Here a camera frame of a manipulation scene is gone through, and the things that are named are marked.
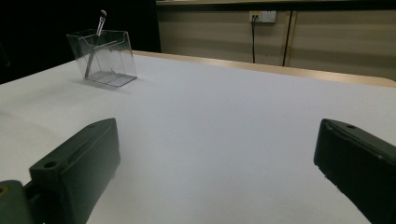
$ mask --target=screw hole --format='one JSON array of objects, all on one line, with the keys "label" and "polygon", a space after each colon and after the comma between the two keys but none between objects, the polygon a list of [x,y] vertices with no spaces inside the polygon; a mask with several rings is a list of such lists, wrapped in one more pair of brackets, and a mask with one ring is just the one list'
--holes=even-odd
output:
[{"label": "screw hole", "polygon": [[6,194],[7,191],[8,191],[8,189],[9,189],[9,186],[7,186],[7,185],[0,185],[0,197],[2,197],[3,194]]},{"label": "screw hole", "polygon": [[50,161],[50,162],[47,162],[47,163],[44,165],[44,168],[49,169],[49,168],[54,167],[55,165],[56,165],[56,161]]}]

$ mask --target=black background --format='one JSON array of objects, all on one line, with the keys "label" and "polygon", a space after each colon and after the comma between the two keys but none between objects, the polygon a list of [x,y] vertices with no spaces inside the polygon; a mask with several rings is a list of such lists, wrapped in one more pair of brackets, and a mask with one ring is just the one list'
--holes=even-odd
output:
[{"label": "black background", "polygon": [[66,35],[96,29],[101,9],[104,30],[127,31],[132,49],[161,52],[155,0],[9,3],[0,7],[0,43],[10,61],[0,64],[0,84],[75,60]]}]

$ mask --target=table surface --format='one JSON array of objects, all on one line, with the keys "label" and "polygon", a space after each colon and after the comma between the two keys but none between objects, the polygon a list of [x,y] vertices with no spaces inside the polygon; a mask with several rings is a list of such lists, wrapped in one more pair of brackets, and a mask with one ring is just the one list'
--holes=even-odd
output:
[{"label": "table surface", "polygon": [[88,223],[369,223],[313,163],[318,128],[336,119],[396,145],[395,88],[149,55],[118,89],[76,62],[1,85],[0,180],[26,184],[36,161],[115,118],[121,164]]}]

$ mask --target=transparent plastic bin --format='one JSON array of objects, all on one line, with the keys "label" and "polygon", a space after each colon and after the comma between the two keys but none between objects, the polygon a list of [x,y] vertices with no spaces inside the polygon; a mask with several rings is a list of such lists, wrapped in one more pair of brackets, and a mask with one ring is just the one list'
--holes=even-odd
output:
[{"label": "transparent plastic bin", "polygon": [[137,78],[128,32],[85,30],[66,35],[84,79],[121,87]]}]

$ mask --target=wall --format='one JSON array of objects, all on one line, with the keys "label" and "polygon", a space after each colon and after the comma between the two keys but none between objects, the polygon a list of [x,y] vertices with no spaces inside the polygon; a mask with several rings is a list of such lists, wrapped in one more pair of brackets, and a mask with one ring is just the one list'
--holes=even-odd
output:
[{"label": "wall", "polygon": [[[299,11],[286,65],[396,80],[396,10]],[[281,65],[289,12],[256,27],[256,63]],[[247,12],[159,12],[164,53],[251,60]]]},{"label": "wall", "polygon": [[[257,24],[256,63],[279,65],[286,12],[275,24]],[[251,25],[246,12],[160,12],[163,53],[252,62]]]}]

